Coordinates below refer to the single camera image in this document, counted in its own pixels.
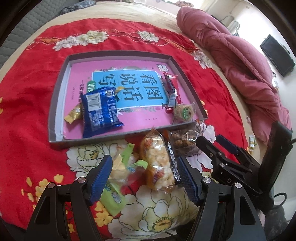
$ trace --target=pink blanket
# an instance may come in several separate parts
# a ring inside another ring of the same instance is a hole
[[[179,28],[208,50],[228,81],[241,93],[250,109],[255,136],[267,144],[274,121],[291,129],[289,111],[272,86],[266,58],[246,40],[232,36],[216,19],[202,10],[183,7],[177,15]]]

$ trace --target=candy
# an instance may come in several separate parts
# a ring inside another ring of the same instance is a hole
[[[194,115],[194,104],[177,104],[174,115],[179,120],[191,121]]]
[[[123,123],[117,117],[114,87],[104,87],[81,95],[83,105],[83,138],[110,131]]]
[[[163,75],[165,76],[165,81],[163,81],[163,86],[169,98],[168,107],[174,108],[176,104],[181,104],[179,87],[178,87],[178,76],[175,74],[169,74],[167,72],[164,72]]]
[[[72,109],[67,116],[65,116],[64,120],[69,124],[72,124],[73,121],[82,119],[82,108],[81,103],[76,105],[74,109]]]

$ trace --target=black cable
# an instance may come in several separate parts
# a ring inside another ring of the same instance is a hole
[[[284,204],[284,203],[286,202],[286,200],[287,200],[287,194],[284,193],[284,192],[281,192],[281,193],[278,193],[277,195],[274,195],[274,197],[278,197],[278,196],[284,196],[285,199],[284,199],[284,201],[282,201],[282,203],[281,203],[280,205],[276,205],[276,206],[274,206],[274,207],[272,208],[272,210],[278,209],[279,207],[283,206],[283,204]]]

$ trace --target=floral bedsheet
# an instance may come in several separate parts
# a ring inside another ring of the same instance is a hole
[[[72,183],[86,176],[105,154],[114,156],[117,145],[139,143],[140,139],[132,138],[62,151],[51,149],[48,143],[49,106],[65,58],[98,50],[140,50],[173,56],[205,102],[208,119],[202,129],[206,138],[216,145],[215,135],[222,134],[247,147],[242,120],[227,87],[188,38],[146,23],[104,18],[53,26],[26,48],[0,84],[0,215],[8,223],[26,228],[49,182]],[[204,176],[210,175],[212,165],[203,153],[190,162]],[[197,215],[198,208],[183,188],[175,187],[165,194],[151,191],[140,179],[123,194],[127,204],[116,217],[100,202],[91,207],[104,239],[165,237],[167,231]],[[71,205],[66,209],[72,240],[78,240]]]

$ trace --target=black television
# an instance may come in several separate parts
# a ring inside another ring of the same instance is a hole
[[[283,77],[293,70],[295,63],[288,50],[277,42],[274,37],[268,35],[260,47]]]

